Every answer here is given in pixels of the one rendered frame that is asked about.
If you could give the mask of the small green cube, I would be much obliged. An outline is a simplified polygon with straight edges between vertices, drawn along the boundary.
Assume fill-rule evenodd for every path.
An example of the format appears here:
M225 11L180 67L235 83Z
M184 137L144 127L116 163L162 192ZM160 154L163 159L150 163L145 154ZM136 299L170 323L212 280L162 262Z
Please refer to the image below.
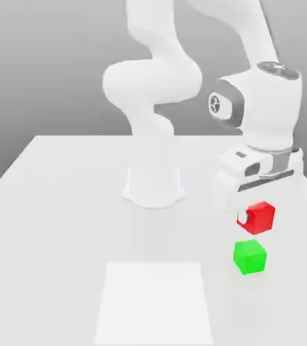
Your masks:
M256 239L235 243L233 261L243 275L264 271L266 259L266 249Z

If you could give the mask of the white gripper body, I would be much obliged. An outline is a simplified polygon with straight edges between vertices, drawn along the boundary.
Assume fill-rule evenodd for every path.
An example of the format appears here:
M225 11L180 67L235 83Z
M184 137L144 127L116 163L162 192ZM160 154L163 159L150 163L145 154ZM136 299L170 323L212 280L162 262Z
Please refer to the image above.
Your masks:
M295 191L304 177L301 170L288 170L276 177L239 178L219 170L214 176L214 207L222 212L242 208Z

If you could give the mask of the small red cube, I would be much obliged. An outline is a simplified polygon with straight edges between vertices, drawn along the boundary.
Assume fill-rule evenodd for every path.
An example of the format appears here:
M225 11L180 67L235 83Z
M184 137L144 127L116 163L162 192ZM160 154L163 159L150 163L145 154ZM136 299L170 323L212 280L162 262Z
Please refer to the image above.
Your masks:
M248 213L248 221L246 224L240 224L240 227L248 231L252 235L257 235L273 227L275 217L275 207L263 201L249 206L246 209Z

